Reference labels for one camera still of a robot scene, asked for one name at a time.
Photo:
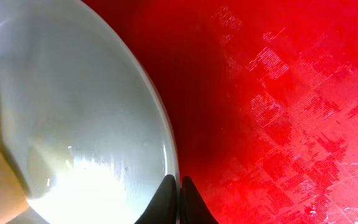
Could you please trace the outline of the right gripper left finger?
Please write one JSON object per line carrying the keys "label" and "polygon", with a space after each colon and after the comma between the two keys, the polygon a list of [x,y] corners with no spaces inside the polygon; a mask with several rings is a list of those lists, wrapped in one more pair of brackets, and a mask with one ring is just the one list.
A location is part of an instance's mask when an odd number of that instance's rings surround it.
{"label": "right gripper left finger", "polygon": [[144,213],[135,224],[176,224],[177,185],[174,176],[166,175]]}

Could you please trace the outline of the mint green plate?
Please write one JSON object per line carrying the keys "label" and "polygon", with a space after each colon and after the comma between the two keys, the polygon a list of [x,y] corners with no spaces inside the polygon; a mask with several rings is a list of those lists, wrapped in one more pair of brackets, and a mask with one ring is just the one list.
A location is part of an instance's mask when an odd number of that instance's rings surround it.
{"label": "mint green plate", "polygon": [[135,223],[175,143],[147,73],[82,1],[0,1],[0,133],[39,223]]}

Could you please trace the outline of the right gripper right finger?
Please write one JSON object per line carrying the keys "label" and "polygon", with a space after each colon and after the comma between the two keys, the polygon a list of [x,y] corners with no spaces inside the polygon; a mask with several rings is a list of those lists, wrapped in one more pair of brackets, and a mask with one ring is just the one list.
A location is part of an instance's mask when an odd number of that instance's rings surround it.
{"label": "right gripper right finger", "polygon": [[188,176],[181,183],[180,224],[218,224]]}

